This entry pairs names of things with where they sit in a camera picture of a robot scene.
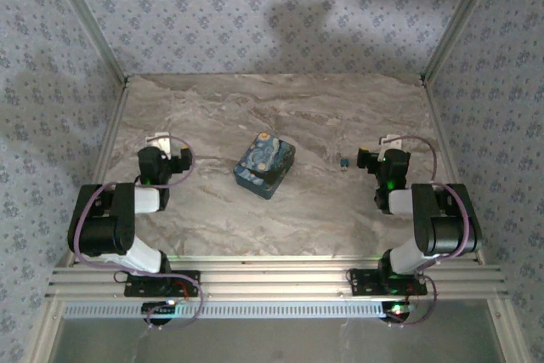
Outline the dark blue painted tin box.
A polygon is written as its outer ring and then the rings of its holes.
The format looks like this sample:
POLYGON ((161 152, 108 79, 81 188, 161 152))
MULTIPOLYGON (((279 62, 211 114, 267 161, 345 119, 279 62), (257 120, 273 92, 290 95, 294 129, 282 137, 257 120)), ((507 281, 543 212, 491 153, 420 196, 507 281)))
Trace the dark blue painted tin box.
POLYGON ((259 133, 233 174, 236 183, 253 194, 270 200, 292 167, 296 147, 270 133, 259 133))

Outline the aluminium mounting rail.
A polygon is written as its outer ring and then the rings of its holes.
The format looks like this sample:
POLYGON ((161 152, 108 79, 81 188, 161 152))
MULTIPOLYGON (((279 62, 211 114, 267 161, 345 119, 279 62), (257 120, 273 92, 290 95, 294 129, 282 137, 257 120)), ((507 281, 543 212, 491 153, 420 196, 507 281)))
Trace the aluminium mounting rail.
MULTIPOLYGON (((425 271, 445 299, 504 298, 507 284, 497 268, 425 271)), ((334 269, 211 270, 201 272, 201 287, 211 300, 338 300, 351 295, 346 273, 334 269)), ((55 271, 46 290, 48 298, 103 300, 119 298, 122 285, 106 271, 55 271)))

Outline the aluminium frame post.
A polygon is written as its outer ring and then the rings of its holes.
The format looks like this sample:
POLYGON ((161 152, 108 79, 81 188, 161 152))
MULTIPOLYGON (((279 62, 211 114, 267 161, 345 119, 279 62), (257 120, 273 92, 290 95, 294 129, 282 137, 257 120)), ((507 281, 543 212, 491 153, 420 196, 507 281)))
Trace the aluminium frame post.
POLYGON ((118 63, 114 52, 102 33, 98 21, 94 18, 92 10, 86 0, 67 0, 73 9, 80 25, 86 32, 89 41, 96 49, 102 63, 113 78, 121 85, 126 84, 126 76, 118 63))
POLYGON ((459 0, 453 14, 448 20, 436 48, 434 49, 425 70, 420 78, 422 85, 427 87, 438 75, 439 70, 447 61, 457 39, 462 34, 468 19, 473 14, 480 0, 459 0))

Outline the black controller board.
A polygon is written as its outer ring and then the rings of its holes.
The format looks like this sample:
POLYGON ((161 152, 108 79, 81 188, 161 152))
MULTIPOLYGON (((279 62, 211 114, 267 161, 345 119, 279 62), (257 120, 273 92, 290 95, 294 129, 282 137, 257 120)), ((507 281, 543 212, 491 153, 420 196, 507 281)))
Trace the black controller board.
POLYGON ((386 323, 403 324, 415 310, 416 306, 406 301, 385 301, 382 302, 384 316, 381 320, 386 323))
POLYGON ((172 315, 175 313, 177 303, 173 300, 146 302, 140 308, 142 315, 172 315))

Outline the aluminium frame leg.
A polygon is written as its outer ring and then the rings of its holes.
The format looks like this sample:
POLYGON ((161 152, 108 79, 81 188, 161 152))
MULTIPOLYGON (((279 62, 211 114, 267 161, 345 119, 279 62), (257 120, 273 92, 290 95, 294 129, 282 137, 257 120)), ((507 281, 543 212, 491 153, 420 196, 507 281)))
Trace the aluminium frame leg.
POLYGON ((527 363, 530 360, 513 303, 509 299, 487 301, 491 319, 506 363, 527 363))
POLYGON ((31 344, 25 355, 25 363, 48 363, 60 328, 65 302, 47 300, 31 332, 31 344))

